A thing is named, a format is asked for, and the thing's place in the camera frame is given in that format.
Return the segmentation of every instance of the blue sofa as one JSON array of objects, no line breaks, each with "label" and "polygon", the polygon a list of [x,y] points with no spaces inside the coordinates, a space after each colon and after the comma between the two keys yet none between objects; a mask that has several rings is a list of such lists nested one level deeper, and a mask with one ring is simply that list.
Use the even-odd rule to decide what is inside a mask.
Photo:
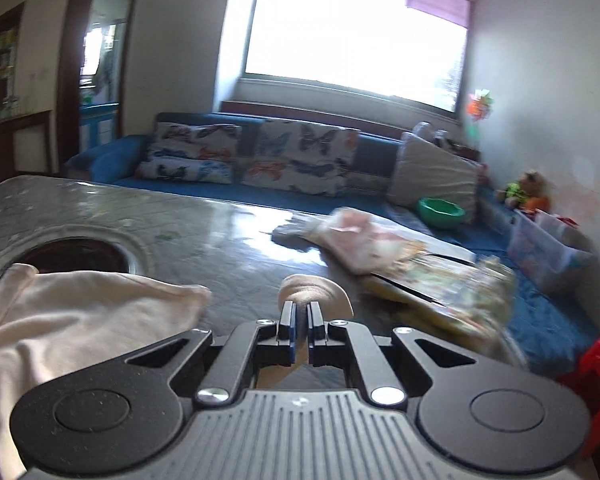
[{"label": "blue sofa", "polygon": [[[155,119],[156,122],[179,124],[237,124],[242,127],[237,155],[243,157],[252,157],[255,154],[258,129],[265,121],[263,118],[247,116],[171,112],[158,114]],[[349,192],[340,197],[327,197],[245,186],[240,184],[239,180],[232,184],[211,184],[136,178],[133,176],[134,170],[141,161],[149,141],[150,136],[131,135],[91,148],[71,158],[64,167],[64,173],[71,178],[100,184],[151,189],[200,198],[219,198],[308,213],[328,214],[336,207],[349,206],[386,216],[384,197],[381,195]],[[363,134],[358,141],[351,171],[381,178],[391,177],[399,145],[397,140]]]},{"label": "blue sofa", "polygon": [[[250,157],[254,155],[258,129],[264,119],[222,114],[161,113],[156,117],[156,121],[181,124],[238,124],[242,127],[238,156]],[[309,213],[328,214],[336,207],[350,206],[383,217],[388,216],[384,193],[360,194],[352,190],[341,197],[325,197],[245,186],[239,181],[232,184],[210,184],[135,178],[134,170],[142,159],[149,141],[150,136],[132,135],[87,150],[67,162],[64,167],[65,175],[101,184],[231,200]],[[361,135],[352,172],[370,175],[386,183],[391,177],[399,145],[396,140]],[[510,215],[510,212],[491,199],[493,192],[482,189],[480,195],[483,197],[478,200],[478,216],[482,205],[482,209],[488,208],[488,218],[502,216],[504,220],[501,223],[507,226],[507,215]],[[434,234],[474,253],[496,255],[512,268],[518,277],[519,286],[512,319],[507,328],[525,352],[530,369],[551,377],[572,371],[579,357],[595,342],[600,332],[574,299],[550,299],[538,292],[508,258],[508,236],[503,232],[504,229],[497,230],[499,232],[478,223],[464,226],[456,232]]]}]

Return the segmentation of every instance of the window frame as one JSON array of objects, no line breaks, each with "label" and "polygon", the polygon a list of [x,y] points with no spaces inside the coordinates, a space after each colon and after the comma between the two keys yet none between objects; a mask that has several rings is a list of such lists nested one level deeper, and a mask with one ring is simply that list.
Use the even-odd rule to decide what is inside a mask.
[{"label": "window frame", "polygon": [[[22,15],[24,13],[25,2],[17,4],[15,7],[7,10],[5,13],[0,15],[0,33],[8,30],[5,27],[17,28],[18,39],[16,40],[16,63],[18,59],[18,50],[20,48],[20,28],[22,27]],[[15,78],[17,64],[14,65],[13,76]]]},{"label": "window frame", "polygon": [[447,119],[455,120],[459,123],[460,119],[462,117],[461,109],[462,109],[463,96],[466,91],[466,73],[467,73],[468,58],[469,58],[469,47],[472,43],[472,37],[473,37],[472,30],[473,30],[473,25],[474,25],[475,0],[468,0],[468,1],[470,2],[470,6],[469,6],[468,26],[466,28],[466,42],[464,44],[464,63],[462,64],[462,74],[460,76],[458,99],[456,100],[456,107],[453,111],[445,110],[444,108],[439,108],[437,106],[429,105],[429,104],[426,104],[426,103],[423,103],[420,101],[405,99],[403,97],[388,96],[385,94],[377,94],[375,92],[370,92],[370,91],[367,91],[367,90],[364,90],[361,88],[346,87],[346,86],[336,85],[336,84],[332,84],[332,83],[325,83],[323,81],[316,81],[316,80],[312,80],[312,79],[300,79],[300,78],[293,78],[293,77],[284,77],[284,76],[275,76],[275,75],[269,75],[269,74],[258,74],[258,73],[253,73],[253,72],[247,72],[247,58],[249,55],[249,47],[251,45],[251,31],[253,28],[253,19],[255,17],[256,4],[257,4],[258,0],[253,0],[253,3],[251,5],[249,26],[248,26],[248,30],[247,30],[247,41],[245,41],[244,54],[242,56],[242,73],[241,73],[242,75],[241,75],[241,77],[243,79],[253,79],[253,80],[259,79],[259,80],[266,80],[266,81],[278,81],[278,82],[282,82],[282,83],[304,84],[307,86],[314,86],[317,88],[326,88],[326,89],[330,89],[330,90],[350,92],[350,93],[354,93],[354,94],[368,96],[371,98],[382,99],[385,101],[391,101],[392,103],[396,103],[396,104],[411,107],[411,108],[416,108],[416,109],[422,110],[424,112],[438,115],[438,116],[441,116],[441,117],[444,117]]}]

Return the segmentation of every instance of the plastic storage box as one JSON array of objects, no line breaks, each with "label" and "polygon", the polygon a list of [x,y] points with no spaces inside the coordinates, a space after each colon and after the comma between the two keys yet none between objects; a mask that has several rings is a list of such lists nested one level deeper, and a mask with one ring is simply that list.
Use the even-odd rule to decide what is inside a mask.
[{"label": "plastic storage box", "polygon": [[572,292],[594,259],[580,231],[542,211],[535,222],[516,211],[507,253],[545,294]]}]

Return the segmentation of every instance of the white blanket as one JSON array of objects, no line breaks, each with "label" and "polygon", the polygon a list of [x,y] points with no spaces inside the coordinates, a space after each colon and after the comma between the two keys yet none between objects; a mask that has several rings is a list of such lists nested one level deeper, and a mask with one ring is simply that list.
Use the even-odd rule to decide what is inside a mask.
[{"label": "white blanket", "polygon": [[8,423],[27,390],[188,330],[210,299],[200,285],[14,264],[0,280],[0,478],[25,470]]}]

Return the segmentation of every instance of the teddy bear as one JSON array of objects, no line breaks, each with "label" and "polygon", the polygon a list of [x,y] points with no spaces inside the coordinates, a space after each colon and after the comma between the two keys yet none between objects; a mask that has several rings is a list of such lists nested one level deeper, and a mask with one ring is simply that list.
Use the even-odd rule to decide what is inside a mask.
[{"label": "teddy bear", "polygon": [[498,202],[509,209],[540,209],[549,212],[549,199],[542,191],[544,178],[537,171],[527,171],[517,182],[510,182],[496,193]]}]

